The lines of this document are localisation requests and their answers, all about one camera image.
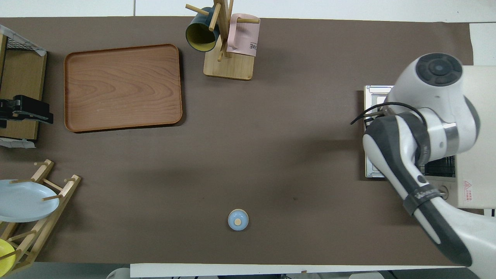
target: brown tray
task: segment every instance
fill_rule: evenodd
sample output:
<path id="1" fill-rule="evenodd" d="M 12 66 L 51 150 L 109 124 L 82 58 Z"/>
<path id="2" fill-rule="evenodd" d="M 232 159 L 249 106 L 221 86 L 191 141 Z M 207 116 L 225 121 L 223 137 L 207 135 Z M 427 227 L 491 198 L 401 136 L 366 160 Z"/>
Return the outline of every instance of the brown tray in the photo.
<path id="1" fill-rule="evenodd" d="M 64 82 L 72 132 L 173 124 L 183 114 L 179 51 L 171 44 L 71 53 Z"/>

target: wooden mug stand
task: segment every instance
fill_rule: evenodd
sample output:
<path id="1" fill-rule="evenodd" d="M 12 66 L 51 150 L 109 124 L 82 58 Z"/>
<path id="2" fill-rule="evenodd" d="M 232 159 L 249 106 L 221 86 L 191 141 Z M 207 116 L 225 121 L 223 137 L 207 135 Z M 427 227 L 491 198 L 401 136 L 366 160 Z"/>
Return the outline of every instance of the wooden mug stand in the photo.
<path id="1" fill-rule="evenodd" d="M 230 0 L 228 5 L 227 0 L 214 0 L 215 9 L 209 29 L 213 31 L 215 23 L 217 23 L 220 29 L 220 37 L 215 47 L 205 53 L 203 73 L 208 76 L 250 80 L 253 77 L 255 57 L 226 51 L 233 1 Z M 208 12 L 189 4 L 186 4 L 186 8 L 208 15 Z M 240 18 L 237 22 L 258 24 L 260 20 Z"/>
<path id="2" fill-rule="evenodd" d="M 48 174 L 54 166 L 54 163 L 52 161 L 47 159 L 44 162 L 38 162 L 34 164 L 35 166 L 40 167 L 30 179 L 13 180 L 11 181 L 11 183 L 32 181 L 39 184 L 46 184 L 59 194 L 52 197 L 44 198 L 43 200 L 60 199 L 59 207 L 47 217 L 36 221 L 31 230 L 17 235 L 15 233 L 17 227 L 19 226 L 19 223 L 0 221 L 0 232 L 1 228 L 5 227 L 0 238 L 7 241 L 15 249 L 15 251 L 12 252 L 11 255 L 7 254 L 2 257 L 6 258 L 9 256 L 15 256 L 14 265 L 4 276 L 8 276 L 12 273 L 24 270 L 34 263 L 36 257 L 38 256 L 38 254 L 40 254 L 41 249 L 45 245 L 45 242 L 47 241 L 50 233 L 55 227 L 55 224 L 57 223 L 65 206 L 69 202 L 69 199 L 72 197 L 74 190 L 76 190 L 77 185 L 81 181 L 81 177 L 73 175 L 68 179 L 64 179 L 65 186 L 59 187 L 58 185 L 47 179 Z M 20 242 L 20 244 L 16 244 L 14 242 L 14 240 L 22 238 L 23 240 Z"/>

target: pink mug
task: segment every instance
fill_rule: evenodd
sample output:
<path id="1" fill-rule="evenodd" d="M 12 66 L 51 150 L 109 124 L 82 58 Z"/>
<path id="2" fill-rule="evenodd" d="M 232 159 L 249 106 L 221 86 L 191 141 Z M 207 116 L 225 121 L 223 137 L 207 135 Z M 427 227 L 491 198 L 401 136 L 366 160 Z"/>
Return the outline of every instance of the pink mug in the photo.
<path id="1" fill-rule="evenodd" d="M 229 35 L 227 37 L 227 52 L 256 56 L 258 45 L 258 32 L 260 23 L 239 23 L 238 18 L 260 19 L 246 13 L 234 13 L 231 15 Z"/>

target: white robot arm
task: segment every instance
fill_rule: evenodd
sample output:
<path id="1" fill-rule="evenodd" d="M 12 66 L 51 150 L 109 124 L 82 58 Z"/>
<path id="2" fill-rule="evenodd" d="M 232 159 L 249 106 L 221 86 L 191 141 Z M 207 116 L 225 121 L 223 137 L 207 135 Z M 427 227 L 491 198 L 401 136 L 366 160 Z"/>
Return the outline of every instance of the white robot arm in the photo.
<path id="1" fill-rule="evenodd" d="M 367 127 L 363 145 L 406 211 L 444 255 L 480 278 L 494 278 L 496 219 L 449 205 L 416 167 L 474 145 L 480 121 L 463 95 L 462 82 L 456 58 L 441 53 L 419 57 L 398 78 L 383 103 L 385 116 Z"/>

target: wooden shelf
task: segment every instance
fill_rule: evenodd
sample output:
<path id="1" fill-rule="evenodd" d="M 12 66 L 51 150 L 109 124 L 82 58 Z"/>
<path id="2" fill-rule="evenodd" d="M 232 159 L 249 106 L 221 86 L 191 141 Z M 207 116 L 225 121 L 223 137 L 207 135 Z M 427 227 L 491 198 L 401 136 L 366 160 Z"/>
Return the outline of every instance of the wooden shelf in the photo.
<path id="1" fill-rule="evenodd" d="M 0 98 L 25 95 L 41 100 L 46 62 L 46 55 L 39 56 L 34 51 L 6 50 Z M 8 121 L 7 128 L 0 129 L 0 137 L 15 139 L 35 140 L 37 133 L 37 121 Z"/>
<path id="2" fill-rule="evenodd" d="M 3 73 L 3 62 L 5 60 L 5 49 L 7 47 L 7 37 L 0 35 L 0 84 Z"/>

